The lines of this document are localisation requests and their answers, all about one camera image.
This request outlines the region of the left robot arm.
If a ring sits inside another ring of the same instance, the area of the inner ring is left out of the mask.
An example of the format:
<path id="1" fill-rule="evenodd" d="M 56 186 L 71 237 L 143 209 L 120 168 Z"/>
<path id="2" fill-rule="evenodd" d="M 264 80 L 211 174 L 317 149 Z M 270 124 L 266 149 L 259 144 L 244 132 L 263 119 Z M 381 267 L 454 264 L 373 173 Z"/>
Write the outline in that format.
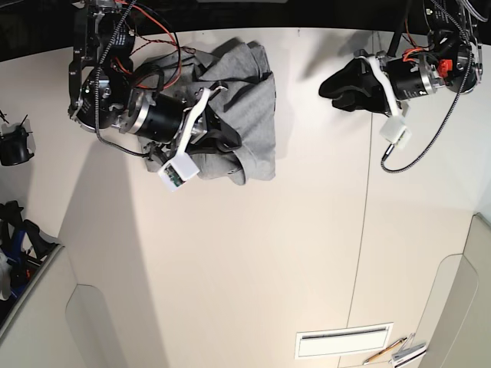
<path id="1" fill-rule="evenodd" d="M 426 45 L 410 39 L 409 48 L 396 55 L 401 38 L 410 35 L 404 21 L 388 51 L 356 51 L 351 61 L 321 83 L 318 94 L 339 110 L 389 117 L 399 114 L 404 101 L 434 94 L 441 87 L 469 93 L 483 75 L 477 28 L 489 14 L 488 1 L 425 1 Z"/>

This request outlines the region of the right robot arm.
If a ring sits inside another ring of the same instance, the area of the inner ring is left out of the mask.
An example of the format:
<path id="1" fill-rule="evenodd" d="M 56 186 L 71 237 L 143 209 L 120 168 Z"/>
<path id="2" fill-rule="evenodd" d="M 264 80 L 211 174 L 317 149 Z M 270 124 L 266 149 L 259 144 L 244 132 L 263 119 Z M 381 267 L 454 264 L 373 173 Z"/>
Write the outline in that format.
<path id="1" fill-rule="evenodd" d="M 242 145 L 239 133 L 213 112 L 210 105 L 196 118 L 197 102 L 168 95 L 183 80 L 184 47 L 172 25 L 140 1 L 75 1 L 73 60 L 69 65 L 69 117 L 97 135 L 104 144 L 149 161 L 163 162 L 178 149 L 193 154 L 227 154 Z M 130 13 L 136 10 L 166 35 L 175 47 L 163 57 L 133 65 L 140 37 Z M 115 128 L 142 139 L 141 151 L 122 147 L 101 136 Z"/>

